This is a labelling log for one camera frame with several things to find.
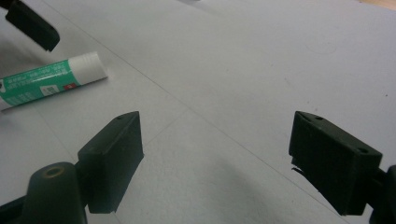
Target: white tabletop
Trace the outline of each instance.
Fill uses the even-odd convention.
[[[98,51],[109,78],[0,115],[0,204],[140,111],[145,159],[102,223],[367,223],[290,168],[294,111],[396,163],[396,12],[355,0],[29,0],[45,52],[0,20],[0,77]],[[6,12],[0,11],[4,18]]]

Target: glue stick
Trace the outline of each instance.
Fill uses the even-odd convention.
[[[107,74],[96,52],[0,79],[0,110],[61,91],[68,91]]]

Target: black object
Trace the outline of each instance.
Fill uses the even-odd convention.
[[[86,205],[92,213],[116,211],[143,157],[139,113],[118,116],[78,153],[76,165],[35,172],[26,196],[0,207],[0,223],[85,224]]]
[[[396,223],[396,166],[380,170],[380,152],[322,117],[297,111],[289,154],[340,215],[361,215],[368,203],[370,223]]]
[[[0,0],[0,7],[8,9],[6,19],[32,38],[43,49],[52,51],[61,38],[47,21],[22,1]]]

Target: white table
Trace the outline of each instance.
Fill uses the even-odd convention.
[[[140,111],[145,159],[90,223],[367,223],[290,168],[293,114],[332,121],[396,163],[396,12],[354,0],[29,0],[61,42],[0,20],[0,77],[98,51],[107,80],[0,115],[0,204]],[[0,12],[3,18],[6,12]]]

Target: green label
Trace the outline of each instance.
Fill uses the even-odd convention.
[[[66,60],[0,79],[0,97],[9,105],[20,105],[77,86]]]

